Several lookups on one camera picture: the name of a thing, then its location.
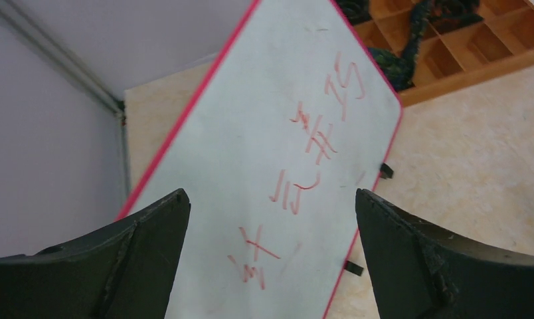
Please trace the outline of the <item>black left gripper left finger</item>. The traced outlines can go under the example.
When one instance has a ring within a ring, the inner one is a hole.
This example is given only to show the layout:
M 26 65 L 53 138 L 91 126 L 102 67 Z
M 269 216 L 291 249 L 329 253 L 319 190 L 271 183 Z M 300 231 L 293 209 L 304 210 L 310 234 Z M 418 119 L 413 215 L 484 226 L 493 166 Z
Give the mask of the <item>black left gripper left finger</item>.
M 0 258 L 0 318 L 163 318 L 190 210 L 178 189 L 35 255 Z

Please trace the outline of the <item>white whiteboard with red rim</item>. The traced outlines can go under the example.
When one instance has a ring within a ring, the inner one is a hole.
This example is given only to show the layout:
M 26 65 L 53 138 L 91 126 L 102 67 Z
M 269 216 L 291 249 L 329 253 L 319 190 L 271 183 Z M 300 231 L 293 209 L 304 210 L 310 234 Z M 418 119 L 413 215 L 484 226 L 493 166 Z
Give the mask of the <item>white whiteboard with red rim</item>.
M 123 210 L 191 202 L 167 318 L 324 318 L 401 102 L 334 1 L 254 1 Z

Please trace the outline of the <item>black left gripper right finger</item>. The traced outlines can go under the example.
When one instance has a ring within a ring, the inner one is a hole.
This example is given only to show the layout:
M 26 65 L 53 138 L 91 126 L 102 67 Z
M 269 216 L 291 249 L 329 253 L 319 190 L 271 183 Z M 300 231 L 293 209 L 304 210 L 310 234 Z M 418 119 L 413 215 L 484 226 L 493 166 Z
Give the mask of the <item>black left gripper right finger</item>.
M 381 318 L 534 318 L 534 256 L 469 239 L 367 189 L 355 212 Z

